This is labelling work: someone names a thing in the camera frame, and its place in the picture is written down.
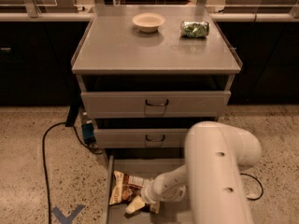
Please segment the drawer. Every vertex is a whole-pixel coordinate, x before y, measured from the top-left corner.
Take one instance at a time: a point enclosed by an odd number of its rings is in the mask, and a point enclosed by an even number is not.
[[[94,129],[100,148],[183,147],[187,129]]]
[[[160,204],[160,213],[151,214],[139,212],[133,216],[125,215],[127,204],[117,204],[109,206],[109,199],[112,189],[115,185],[113,172],[120,171],[128,175],[136,175],[144,178],[155,178],[157,175],[175,170],[184,164],[183,159],[129,159],[118,160],[113,156],[109,159],[107,172],[107,196],[104,200],[104,210],[102,215],[102,223],[105,224],[132,224],[132,223],[168,223],[168,224],[192,224],[192,211],[190,200],[188,198],[188,189],[186,197],[177,203]]]
[[[83,92],[89,118],[219,117],[229,91]]]

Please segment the floor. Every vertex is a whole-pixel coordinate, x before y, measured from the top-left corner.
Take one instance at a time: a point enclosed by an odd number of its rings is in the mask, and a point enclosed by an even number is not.
[[[42,138],[66,120],[68,107],[0,107],[0,219],[4,224],[47,223]],[[252,132],[263,158],[247,174],[264,195],[249,202],[256,224],[299,223],[299,105],[229,105],[219,122]],[[76,121],[78,133],[80,120]],[[101,223],[107,170],[101,155],[83,147],[72,128],[46,136],[52,223]],[[256,183],[244,179],[249,195]]]

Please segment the blue tape cross mark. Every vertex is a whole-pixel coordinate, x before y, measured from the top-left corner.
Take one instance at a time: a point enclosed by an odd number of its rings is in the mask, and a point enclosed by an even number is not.
[[[62,224],[72,224],[73,220],[76,218],[76,216],[79,214],[79,212],[85,207],[85,205],[78,205],[74,212],[68,217],[65,217],[64,214],[58,209],[58,207],[54,207],[52,210],[52,213],[56,216],[56,218],[60,221]]]

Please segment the drawer handle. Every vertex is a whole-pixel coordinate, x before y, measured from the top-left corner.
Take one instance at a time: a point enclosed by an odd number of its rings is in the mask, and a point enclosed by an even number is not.
[[[146,140],[149,142],[163,142],[165,140],[165,135],[163,134],[159,139],[151,139],[148,135],[146,135]]]
[[[5,48],[0,48],[0,51],[3,53],[10,53],[12,50],[11,48],[5,47]]]
[[[167,106],[169,104],[168,99],[166,100],[166,102],[164,103],[158,103],[158,104],[154,104],[154,103],[150,103],[148,100],[146,100],[146,105],[148,106]]]

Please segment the black cabinet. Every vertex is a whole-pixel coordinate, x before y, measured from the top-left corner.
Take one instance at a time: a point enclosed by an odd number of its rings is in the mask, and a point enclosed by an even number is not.
[[[0,22],[0,105],[71,105],[87,22]]]
[[[230,104],[299,103],[299,22],[219,22],[243,67]]]

